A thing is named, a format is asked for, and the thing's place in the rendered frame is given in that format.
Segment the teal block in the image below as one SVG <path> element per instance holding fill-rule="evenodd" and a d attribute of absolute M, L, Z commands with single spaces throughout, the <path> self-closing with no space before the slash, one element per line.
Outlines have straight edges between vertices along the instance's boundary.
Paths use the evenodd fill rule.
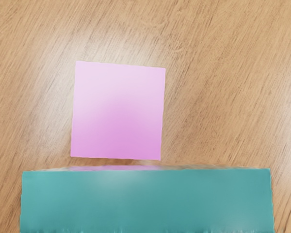
<path fill-rule="evenodd" d="M 25 171 L 20 233 L 275 233 L 271 173 L 159 166 Z"/>

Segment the pink block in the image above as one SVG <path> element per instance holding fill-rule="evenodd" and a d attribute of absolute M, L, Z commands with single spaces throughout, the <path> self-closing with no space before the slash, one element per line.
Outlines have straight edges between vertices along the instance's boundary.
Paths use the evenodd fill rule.
<path fill-rule="evenodd" d="M 72 157 L 161 158 L 166 70 L 77 61 Z"/>

